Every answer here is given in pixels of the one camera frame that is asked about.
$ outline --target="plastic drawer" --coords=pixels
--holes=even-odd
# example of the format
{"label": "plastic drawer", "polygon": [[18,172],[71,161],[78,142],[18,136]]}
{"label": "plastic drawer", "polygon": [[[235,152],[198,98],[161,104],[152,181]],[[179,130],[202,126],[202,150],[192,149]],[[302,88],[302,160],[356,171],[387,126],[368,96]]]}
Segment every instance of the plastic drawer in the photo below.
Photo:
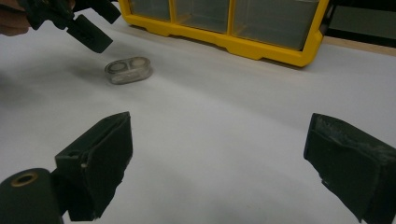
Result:
{"label": "plastic drawer", "polygon": [[181,35],[254,60],[311,63],[330,0],[119,0],[123,18],[157,35]]}
{"label": "plastic drawer", "polygon": [[226,33],[229,0],[174,0],[176,23]]}
{"label": "plastic drawer", "polygon": [[168,0],[131,0],[131,11],[135,15],[170,21]]}
{"label": "plastic drawer", "polygon": [[235,0],[233,35],[301,50],[318,0]]}

